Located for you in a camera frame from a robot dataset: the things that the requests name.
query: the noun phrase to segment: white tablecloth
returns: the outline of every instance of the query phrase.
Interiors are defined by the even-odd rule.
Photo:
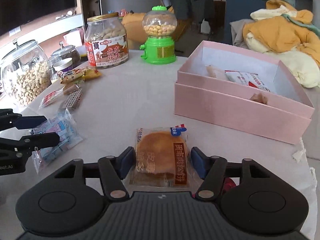
[[[174,115],[176,72],[186,58],[178,57],[169,65],[149,65],[141,60],[140,55],[139,51],[131,51],[128,62],[101,70],[103,77],[88,83],[90,87],[74,113],[78,131],[85,141],[59,157],[39,175],[30,158],[25,173],[0,177],[0,239],[12,240],[23,232],[15,215],[17,199],[62,165],[75,158],[90,163],[106,155],[118,156],[128,146],[135,146],[137,128],[183,123],[188,129],[190,148],[198,146],[208,156],[219,155],[230,162],[252,158],[302,192],[309,203],[309,215],[301,232],[313,239],[317,219],[315,182],[306,156],[303,155],[299,163],[292,158],[300,146]],[[42,95],[60,86],[56,82]],[[44,114],[50,118],[60,105],[57,102],[39,110],[40,101],[41,97],[38,97],[22,114]],[[14,128],[1,136],[20,139],[24,133]],[[97,189],[98,184],[96,180],[89,182]]]

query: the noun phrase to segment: green gumball machine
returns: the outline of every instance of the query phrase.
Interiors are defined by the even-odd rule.
[[[152,11],[146,13],[142,25],[148,39],[140,46],[140,49],[144,49],[141,57],[146,62],[156,65],[175,62],[174,40],[170,36],[177,27],[174,14],[164,6],[155,6]]]

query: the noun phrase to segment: pink box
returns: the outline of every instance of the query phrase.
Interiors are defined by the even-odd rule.
[[[209,77],[206,65],[257,73],[273,94]],[[251,101],[262,93],[268,105]],[[175,114],[236,130],[298,143],[314,108],[303,88],[279,60],[222,43],[203,41],[178,70]]]

